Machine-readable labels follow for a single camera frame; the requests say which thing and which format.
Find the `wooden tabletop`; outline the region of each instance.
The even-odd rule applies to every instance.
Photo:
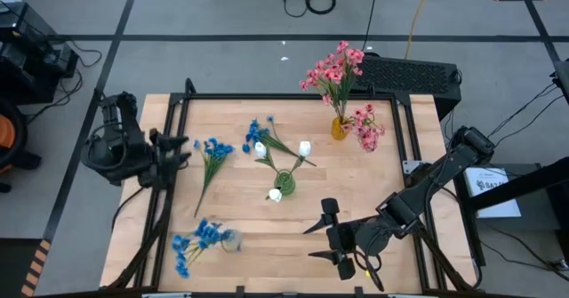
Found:
[[[148,131],[164,127],[168,95],[149,95],[145,101],[140,127]],[[350,101],[348,112],[364,103],[376,107],[376,123],[384,124],[385,136],[373,152],[363,152],[354,135],[335,141],[330,135],[334,118],[332,108],[321,101],[190,101],[185,134],[200,141],[215,137],[237,148],[212,181],[198,218],[193,218],[204,183],[204,163],[199,154],[189,160],[187,169],[178,173],[168,243],[176,233],[194,230],[201,218],[223,222],[244,235],[240,254],[227,254],[222,249],[208,249],[190,267],[190,279],[182,279],[174,270],[175,252],[169,246],[164,253],[161,291],[235,292],[245,286],[246,292],[264,293],[353,293],[361,286],[366,293],[377,293],[371,279],[357,269],[350,280],[340,281],[337,270],[328,261],[308,257],[308,253],[329,249],[325,231],[301,233],[317,222],[321,214],[320,200],[335,197],[340,205],[340,221],[375,214],[374,208],[403,185],[397,139],[388,101]],[[431,96],[412,96],[415,126],[425,160],[436,160],[445,153],[437,112]],[[403,109],[401,118],[405,119]],[[312,143],[309,157],[317,167],[304,164],[294,172],[296,190],[281,203],[265,200],[275,173],[253,160],[255,155],[241,151],[244,135],[251,120],[262,125],[266,116],[275,117],[279,138],[292,150],[300,141]],[[174,118],[174,131],[179,113]],[[404,127],[408,157],[412,156]],[[191,150],[191,143],[184,147]],[[278,150],[272,152],[279,169],[292,168],[295,158]],[[124,185],[122,201],[138,185],[129,180]],[[149,191],[126,205],[116,220],[101,285],[114,280],[140,246],[148,210]],[[476,280],[469,254],[461,212],[453,199],[438,193],[432,201],[439,244],[453,266],[465,280]],[[149,257],[148,270],[155,253]],[[417,263],[411,237],[392,238],[381,253],[380,277],[388,293],[421,292]],[[427,263],[432,265],[430,255]],[[145,284],[150,272],[146,272]],[[435,286],[434,272],[429,273]]]

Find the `white tulip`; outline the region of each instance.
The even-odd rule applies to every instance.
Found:
[[[267,148],[260,142],[255,143],[255,153],[257,157],[264,158],[267,155]]]
[[[273,200],[274,202],[280,202],[283,194],[279,189],[271,189],[268,191],[268,197]]]
[[[303,157],[308,157],[310,155],[310,142],[302,141],[299,146],[299,154]]]

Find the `gray floor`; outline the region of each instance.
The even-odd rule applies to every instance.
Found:
[[[126,0],[25,0],[57,32],[70,35],[113,35]],[[302,10],[300,0],[289,0],[291,12]],[[135,0],[126,35],[290,35],[357,34],[365,32],[372,0],[338,0],[328,15],[308,13],[287,17],[282,0]],[[377,0],[371,34],[405,35],[420,0]],[[548,32],[569,36],[566,9],[569,0],[535,3]],[[524,3],[492,0],[427,0],[415,35],[538,36]],[[109,42],[79,42],[103,51]],[[201,93],[297,93],[298,81],[314,61],[333,51],[330,41],[122,42],[105,87],[106,94],[128,91],[139,106],[148,93],[182,90],[191,77]],[[382,56],[403,58],[404,42],[369,42]],[[556,44],[562,59],[569,44]],[[95,57],[82,53],[86,61]],[[541,43],[422,43],[414,42],[410,58],[456,63],[464,75],[462,102],[454,124],[475,125],[490,132],[504,117],[550,83],[553,67]],[[33,173],[12,171],[3,180],[13,182],[11,194],[0,195],[0,237],[40,238],[57,197],[63,174],[84,121],[92,89],[103,61],[81,68],[84,88],[66,107],[51,109],[30,126],[28,148],[44,158]],[[536,101],[501,132],[509,133],[531,120],[557,96]],[[25,108],[33,112],[38,106]],[[559,101],[523,133],[500,145],[496,163],[544,165],[569,154],[567,105]],[[94,125],[100,123],[98,115]],[[80,165],[69,193],[37,294],[93,290],[110,238],[110,221],[119,201],[119,189]],[[538,254],[555,259],[560,249],[553,234],[516,232]],[[490,230],[482,238],[509,258],[535,262],[513,240]],[[512,265],[485,251],[482,288],[491,293],[561,296],[569,285],[541,270]]]

